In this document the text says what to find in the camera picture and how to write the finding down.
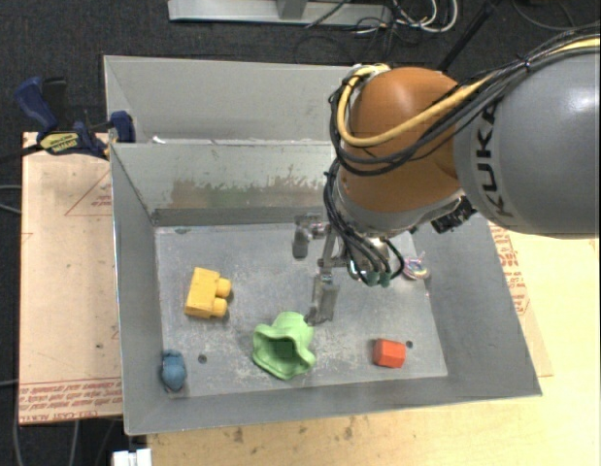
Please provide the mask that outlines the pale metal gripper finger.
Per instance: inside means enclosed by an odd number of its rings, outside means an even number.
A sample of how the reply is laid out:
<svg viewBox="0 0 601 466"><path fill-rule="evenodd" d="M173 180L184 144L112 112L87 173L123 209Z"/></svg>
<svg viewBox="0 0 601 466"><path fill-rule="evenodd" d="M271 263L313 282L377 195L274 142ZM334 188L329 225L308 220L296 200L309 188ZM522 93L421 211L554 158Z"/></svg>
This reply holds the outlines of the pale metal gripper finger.
<svg viewBox="0 0 601 466"><path fill-rule="evenodd" d="M304 259L308 255L309 243L324 238L326 224L319 214L296 216L294 224L292 255L295 259Z"/></svg>
<svg viewBox="0 0 601 466"><path fill-rule="evenodd" d="M314 276L312 302L304 320L311 326L332 321L339 293L339 286L333 281L333 258L323 258L318 263Z"/></svg>

